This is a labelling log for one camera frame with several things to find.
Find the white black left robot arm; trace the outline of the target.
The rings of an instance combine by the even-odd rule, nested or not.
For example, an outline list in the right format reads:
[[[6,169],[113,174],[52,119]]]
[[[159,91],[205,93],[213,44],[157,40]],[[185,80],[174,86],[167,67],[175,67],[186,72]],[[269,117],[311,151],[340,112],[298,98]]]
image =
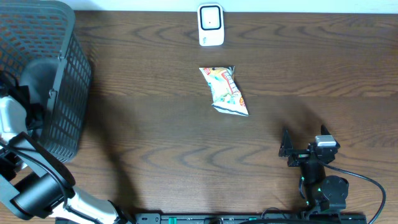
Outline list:
[[[1,83],[1,203],[23,220],[135,223],[113,202],[76,187],[65,165],[28,135],[29,107],[18,86]]]

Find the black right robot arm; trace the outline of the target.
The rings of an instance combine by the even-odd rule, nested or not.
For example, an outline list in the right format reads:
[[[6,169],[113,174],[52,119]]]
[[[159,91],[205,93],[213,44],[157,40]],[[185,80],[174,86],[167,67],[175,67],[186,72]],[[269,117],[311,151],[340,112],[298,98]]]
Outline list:
[[[349,183],[336,175],[327,176],[325,167],[335,160],[340,144],[321,126],[321,134],[315,136],[306,149],[293,146],[289,132],[284,129],[279,156],[287,158],[289,167],[299,167],[301,178],[299,191],[307,202],[301,216],[309,219],[313,215],[335,214],[346,208]]]

